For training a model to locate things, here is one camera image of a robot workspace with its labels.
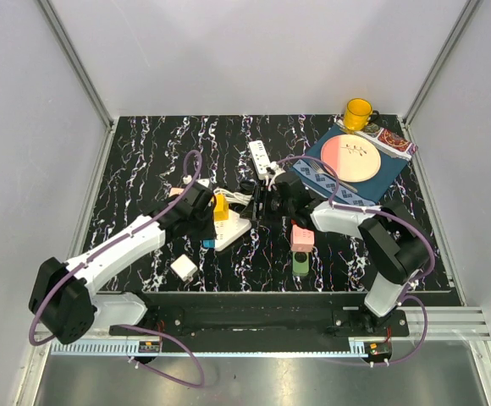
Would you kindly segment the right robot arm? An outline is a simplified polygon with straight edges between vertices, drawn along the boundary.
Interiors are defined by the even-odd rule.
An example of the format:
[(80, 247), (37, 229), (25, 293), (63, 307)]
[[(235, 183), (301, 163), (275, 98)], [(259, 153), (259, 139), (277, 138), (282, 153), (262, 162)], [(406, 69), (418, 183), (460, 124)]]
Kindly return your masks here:
[(432, 245), (405, 205), (395, 200), (384, 206), (340, 204), (311, 192), (292, 172), (277, 176), (274, 186), (256, 184), (240, 216), (253, 222), (288, 217), (310, 231), (361, 239), (377, 270), (358, 316), (369, 335), (388, 327), (388, 313), (403, 301), (418, 272), (428, 274), (435, 265)]

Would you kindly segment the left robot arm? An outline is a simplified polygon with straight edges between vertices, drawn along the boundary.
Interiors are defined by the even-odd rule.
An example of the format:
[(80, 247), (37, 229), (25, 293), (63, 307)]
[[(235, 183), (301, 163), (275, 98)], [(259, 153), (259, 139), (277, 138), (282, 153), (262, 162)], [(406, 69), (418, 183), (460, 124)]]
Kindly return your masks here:
[(214, 236), (214, 194), (194, 182), (180, 195), (158, 202), (128, 227), (96, 248), (66, 261), (52, 257), (37, 273), (29, 300), (34, 314), (29, 339), (38, 345), (36, 327), (42, 324), (50, 338), (71, 344), (92, 328), (129, 325), (140, 335), (157, 326), (157, 314), (139, 294), (101, 294), (107, 282), (141, 257), (187, 236)]

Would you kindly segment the pink cube socket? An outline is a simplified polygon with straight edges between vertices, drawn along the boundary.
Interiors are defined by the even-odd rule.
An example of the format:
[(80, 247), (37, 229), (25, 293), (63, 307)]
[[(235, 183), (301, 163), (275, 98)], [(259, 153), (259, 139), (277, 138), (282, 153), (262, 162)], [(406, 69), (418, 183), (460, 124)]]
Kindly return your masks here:
[(315, 244), (313, 231), (294, 224), (290, 235), (290, 250), (292, 252), (310, 253)]

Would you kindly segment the yellow cube socket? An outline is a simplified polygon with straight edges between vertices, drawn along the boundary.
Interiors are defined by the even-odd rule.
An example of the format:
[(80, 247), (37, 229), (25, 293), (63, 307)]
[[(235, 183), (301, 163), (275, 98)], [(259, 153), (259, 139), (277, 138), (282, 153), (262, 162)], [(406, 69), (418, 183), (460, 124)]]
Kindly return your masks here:
[(227, 198), (222, 194), (215, 194), (215, 207), (213, 210), (213, 219), (215, 222), (223, 222), (229, 219), (229, 203)]

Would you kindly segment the white rectangular power strip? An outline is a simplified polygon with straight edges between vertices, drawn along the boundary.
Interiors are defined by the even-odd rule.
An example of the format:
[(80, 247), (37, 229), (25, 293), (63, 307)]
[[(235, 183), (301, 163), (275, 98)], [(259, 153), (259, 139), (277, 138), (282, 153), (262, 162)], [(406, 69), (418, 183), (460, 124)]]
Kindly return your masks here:
[(271, 161), (267, 154), (265, 145), (261, 140), (254, 140), (248, 143), (248, 147), (251, 153), (251, 159), (253, 161), (257, 177), (260, 180), (264, 180), (269, 176), (268, 169), (271, 165)]

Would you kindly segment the white triangular power strip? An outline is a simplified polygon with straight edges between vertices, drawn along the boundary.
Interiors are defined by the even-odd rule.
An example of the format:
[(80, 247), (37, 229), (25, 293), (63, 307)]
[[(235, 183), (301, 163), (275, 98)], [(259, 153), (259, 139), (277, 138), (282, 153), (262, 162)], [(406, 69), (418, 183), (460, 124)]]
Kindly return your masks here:
[(251, 221), (241, 218), (235, 211), (229, 211), (229, 218), (214, 223), (216, 238), (214, 249), (221, 252), (251, 229)]

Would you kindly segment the beige cube socket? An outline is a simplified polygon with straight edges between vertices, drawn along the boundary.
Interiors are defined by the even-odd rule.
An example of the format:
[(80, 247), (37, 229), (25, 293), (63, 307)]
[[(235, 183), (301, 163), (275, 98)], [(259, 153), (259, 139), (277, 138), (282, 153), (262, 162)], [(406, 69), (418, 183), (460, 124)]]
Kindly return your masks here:
[(169, 193), (168, 193), (168, 196), (180, 195), (182, 192), (183, 192), (183, 189), (181, 189), (181, 188), (171, 188)]

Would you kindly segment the blue plug adapter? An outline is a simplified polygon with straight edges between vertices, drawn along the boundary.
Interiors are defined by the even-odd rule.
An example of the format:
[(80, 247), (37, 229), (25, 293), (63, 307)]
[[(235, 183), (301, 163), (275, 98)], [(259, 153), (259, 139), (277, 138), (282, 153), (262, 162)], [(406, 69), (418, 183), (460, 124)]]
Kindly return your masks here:
[(206, 249), (214, 249), (216, 246), (216, 241), (214, 239), (206, 239), (202, 241), (202, 245)]

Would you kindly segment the green power strip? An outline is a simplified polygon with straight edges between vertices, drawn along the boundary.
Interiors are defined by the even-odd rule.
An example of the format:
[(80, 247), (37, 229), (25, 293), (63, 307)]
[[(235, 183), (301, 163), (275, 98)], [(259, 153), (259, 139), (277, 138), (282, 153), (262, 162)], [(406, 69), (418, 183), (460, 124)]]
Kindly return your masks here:
[(310, 271), (309, 254), (295, 251), (292, 255), (292, 273), (295, 277), (306, 277)]

